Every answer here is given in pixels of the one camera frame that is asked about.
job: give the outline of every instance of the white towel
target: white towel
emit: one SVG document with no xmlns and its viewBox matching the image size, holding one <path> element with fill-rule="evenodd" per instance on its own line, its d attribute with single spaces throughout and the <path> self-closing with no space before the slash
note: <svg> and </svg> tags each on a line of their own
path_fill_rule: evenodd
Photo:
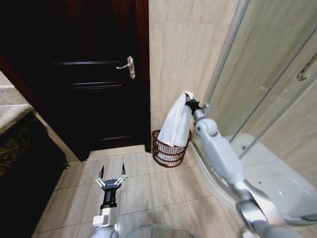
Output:
<svg viewBox="0 0 317 238">
<path fill-rule="evenodd" d="M 191 124 L 191 109 L 186 106 L 186 94 L 192 99 L 193 93 L 183 92 L 169 111 L 158 140 L 169 146 L 186 146 Z"/>
</svg>

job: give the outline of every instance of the beige tile floor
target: beige tile floor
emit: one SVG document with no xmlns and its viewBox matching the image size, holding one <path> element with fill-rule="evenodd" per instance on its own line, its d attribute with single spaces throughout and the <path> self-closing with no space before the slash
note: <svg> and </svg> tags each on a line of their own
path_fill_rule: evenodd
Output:
<svg viewBox="0 0 317 238">
<path fill-rule="evenodd" d="M 116 196 L 121 238 L 151 223 L 187 229 L 205 238 L 236 238 L 241 221 L 203 184 L 188 154 L 180 166 L 171 169 L 156 164 L 145 152 L 70 164 L 33 237 L 90 238 L 95 232 L 91 225 L 93 216 L 99 214 L 103 200 L 95 178 L 103 165 L 104 179 L 118 178 L 124 163 L 128 179 Z"/>
</svg>

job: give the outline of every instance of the door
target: door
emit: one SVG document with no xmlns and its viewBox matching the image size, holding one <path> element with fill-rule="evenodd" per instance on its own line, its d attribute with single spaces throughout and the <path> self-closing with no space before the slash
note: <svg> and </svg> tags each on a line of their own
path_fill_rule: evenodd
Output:
<svg viewBox="0 0 317 238">
<path fill-rule="evenodd" d="M 78 158 L 139 144 L 150 151 L 145 0 L 27 0 L 1 9 L 8 24 L 0 53 L 24 86 L 7 76 L 32 105 L 36 98 L 36 109 Z M 129 56 L 134 78 L 128 67 L 117 69 Z"/>
</svg>

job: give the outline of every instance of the wicker basket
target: wicker basket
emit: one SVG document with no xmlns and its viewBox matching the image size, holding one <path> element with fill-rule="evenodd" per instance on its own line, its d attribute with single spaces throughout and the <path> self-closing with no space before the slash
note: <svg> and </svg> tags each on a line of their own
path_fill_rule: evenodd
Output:
<svg viewBox="0 0 317 238">
<path fill-rule="evenodd" d="M 192 138 L 192 132 L 189 131 L 187 144 L 184 147 L 174 146 L 171 147 L 158 140 L 160 130 L 152 132 L 153 137 L 153 159 L 161 166 L 172 168 L 180 165 L 184 159 L 184 155 L 190 139 Z"/>
</svg>

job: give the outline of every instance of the marble countertop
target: marble countertop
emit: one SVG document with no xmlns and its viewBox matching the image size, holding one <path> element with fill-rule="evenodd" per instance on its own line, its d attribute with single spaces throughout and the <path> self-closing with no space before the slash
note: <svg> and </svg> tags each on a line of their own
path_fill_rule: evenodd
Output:
<svg viewBox="0 0 317 238">
<path fill-rule="evenodd" d="M 0 134 L 8 130 L 31 110 L 32 107 L 27 104 L 0 106 Z"/>
</svg>

